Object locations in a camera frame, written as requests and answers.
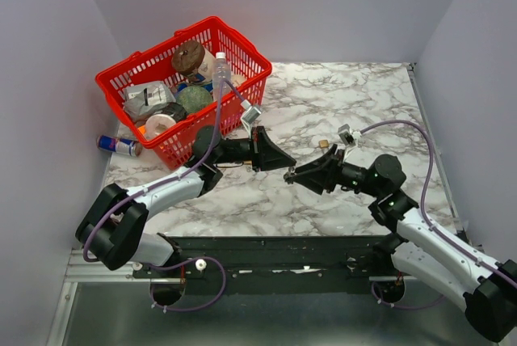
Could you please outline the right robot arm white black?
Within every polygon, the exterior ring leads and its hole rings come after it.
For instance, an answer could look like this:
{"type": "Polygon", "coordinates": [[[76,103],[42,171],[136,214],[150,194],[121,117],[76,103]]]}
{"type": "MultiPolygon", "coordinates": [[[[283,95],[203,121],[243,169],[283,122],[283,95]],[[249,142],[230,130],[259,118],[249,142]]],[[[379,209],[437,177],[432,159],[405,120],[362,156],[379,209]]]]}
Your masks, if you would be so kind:
{"type": "Polygon", "coordinates": [[[317,194],[340,187],[373,197],[372,217],[391,232],[389,246],[372,253],[373,268],[417,278],[456,305],[480,335],[503,340],[516,326],[516,263],[496,260],[428,217],[423,204],[401,190],[406,175],[397,157],[382,154],[365,168],[345,162],[343,154],[332,147],[289,169],[284,180],[317,194]]]}

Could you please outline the key with robot keychain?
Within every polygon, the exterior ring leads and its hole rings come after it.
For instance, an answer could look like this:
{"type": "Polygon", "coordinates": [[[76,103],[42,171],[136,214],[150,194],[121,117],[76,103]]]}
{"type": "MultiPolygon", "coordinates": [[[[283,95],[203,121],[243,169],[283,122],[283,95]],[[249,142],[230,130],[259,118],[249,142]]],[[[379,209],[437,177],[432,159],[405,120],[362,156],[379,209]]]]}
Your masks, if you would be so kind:
{"type": "Polygon", "coordinates": [[[296,168],[295,167],[289,167],[287,172],[286,172],[286,176],[291,176],[294,174],[296,168]]]}

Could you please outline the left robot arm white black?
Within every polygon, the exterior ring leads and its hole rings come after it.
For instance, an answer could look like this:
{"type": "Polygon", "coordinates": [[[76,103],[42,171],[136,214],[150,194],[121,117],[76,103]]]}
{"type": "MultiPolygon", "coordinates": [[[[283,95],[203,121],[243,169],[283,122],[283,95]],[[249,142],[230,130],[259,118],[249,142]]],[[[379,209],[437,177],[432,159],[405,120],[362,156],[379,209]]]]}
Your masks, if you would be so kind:
{"type": "Polygon", "coordinates": [[[179,247],[164,234],[145,233],[150,218],[212,191],[223,176],[221,164],[250,162],[256,172],[296,164],[263,126],[238,139],[222,137],[213,125],[204,126],[191,151],[183,166],[161,179],[133,188],[118,184],[103,188],[75,233],[86,262],[100,262],[110,270],[137,262],[148,264],[159,276],[173,276],[179,267],[179,247]]]}

